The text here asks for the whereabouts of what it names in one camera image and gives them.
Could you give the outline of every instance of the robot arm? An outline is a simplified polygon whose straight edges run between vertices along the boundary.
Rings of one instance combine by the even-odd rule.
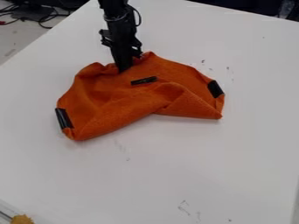
[[[142,43],[135,36],[139,25],[136,24],[135,9],[128,0],[99,0],[99,3],[108,24],[108,30],[100,30],[101,43],[110,47],[121,73],[133,66],[133,57],[140,58],[142,55]]]

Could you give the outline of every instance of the black fabric tab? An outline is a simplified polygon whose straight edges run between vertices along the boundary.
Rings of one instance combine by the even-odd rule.
[[[61,129],[65,129],[65,128],[73,128],[73,124],[70,120],[70,118],[68,117],[66,110],[63,108],[56,108],[55,109],[56,112],[56,116],[59,120],[59,125]]]
[[[131,81],[131,85],[135,86],[135,85],[139,85],[139,84],[143,84],[143,83],[150,83],[150,82],[154,82],[154,81],[157,81],[157,77],[150,76],[148,78],[144,78],[144,79],[140,79],[140,80],[133,80],[133,81]]]
[[[208,88],[214,98],[217,98],[220,95],[224,94],[217,81],[215,80],[210,81],[210,83],[208,84]]]

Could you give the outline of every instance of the yellow object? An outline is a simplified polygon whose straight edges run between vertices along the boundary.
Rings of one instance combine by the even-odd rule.
[[[34,222],[27,215],[23,214],[13,217],[10,224],[34,224]]]

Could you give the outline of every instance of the orange cloth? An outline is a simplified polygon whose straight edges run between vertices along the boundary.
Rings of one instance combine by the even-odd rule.
[[[28,218],[27,215],[16,215],[12,218],[10,224],[34,224],[31,218]]]
[[[157,81],[131,86],[131,81],[156,76]],[[149,114],[220,119],[224,95],[214,98],[212,80],[195,68],[147,52],[119,74],[115,64],[93,63],[83,68],[59,99],[73,127],[63,132],[86,140],[118,130]]]

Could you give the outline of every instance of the white table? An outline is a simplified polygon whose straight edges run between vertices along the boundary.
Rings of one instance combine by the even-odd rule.
[[[0,67],[0,199],[38,223],[290,223],[299,173],[299,24],[178,0],[131,0],[143,50],[226,92],[220,121],[151,115],[76,143],[56,101],[112,62],[92,1]]]

